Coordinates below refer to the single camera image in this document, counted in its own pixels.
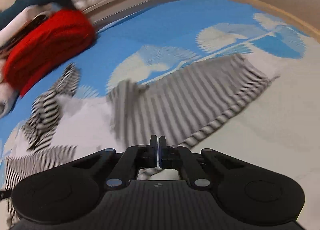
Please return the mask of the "striped black white garment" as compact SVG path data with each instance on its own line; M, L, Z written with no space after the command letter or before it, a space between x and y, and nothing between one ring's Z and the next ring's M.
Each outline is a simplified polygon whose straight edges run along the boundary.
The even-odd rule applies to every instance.
M193 148L254 101L278 73L262 57L234 54L189 64L149 84L122 80L105 97L79 99L80 71L69 64L12 131L5 188L105 148L147 144L152 135Z

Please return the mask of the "blue white patterned bedspread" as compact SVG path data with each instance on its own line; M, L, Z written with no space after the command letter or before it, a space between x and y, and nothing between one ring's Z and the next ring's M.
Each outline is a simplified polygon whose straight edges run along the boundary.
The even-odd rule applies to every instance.
M105 148L5 188L12 131L69 64L80 71L75 95L83 99L105 97L122 80L149 84L234 54L262 57L279 73L188 148L208 189L159 166L162 135L157 167L141 169L123 189L105 183L128 148ZM1 119L1 229L319 229L319 43L283 18L230 0L162 0L111 21Z

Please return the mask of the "white folded blanket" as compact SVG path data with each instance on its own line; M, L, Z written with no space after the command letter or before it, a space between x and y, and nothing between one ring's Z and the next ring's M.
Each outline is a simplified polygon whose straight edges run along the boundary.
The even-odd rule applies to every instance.
M0 118L3 118L12 110L17 98L18 91L14 90L8 83L0 84Z

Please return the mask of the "red folded blanket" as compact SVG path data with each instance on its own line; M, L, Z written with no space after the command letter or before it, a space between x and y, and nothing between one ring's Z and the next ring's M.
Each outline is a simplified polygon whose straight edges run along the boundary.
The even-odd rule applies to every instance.
M78 10L62 9L23 38L9 54L4 80L23 97L54 68L90 47L95 29Z

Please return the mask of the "teal shark plush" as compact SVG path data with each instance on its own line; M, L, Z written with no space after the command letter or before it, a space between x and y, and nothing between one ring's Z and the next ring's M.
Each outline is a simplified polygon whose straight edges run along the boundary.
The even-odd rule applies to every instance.
M72 0L16 0L11 7L1 12L1 30L25 8L32 5L44 6L51 3L56 3L62 8L75 8Z

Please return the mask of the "white pillow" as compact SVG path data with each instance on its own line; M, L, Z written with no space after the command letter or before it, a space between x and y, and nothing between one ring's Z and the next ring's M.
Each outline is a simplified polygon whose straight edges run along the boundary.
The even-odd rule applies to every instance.
M50 6L28 6L1 30L1 58L6 58L13 47L46 21L53 11Z

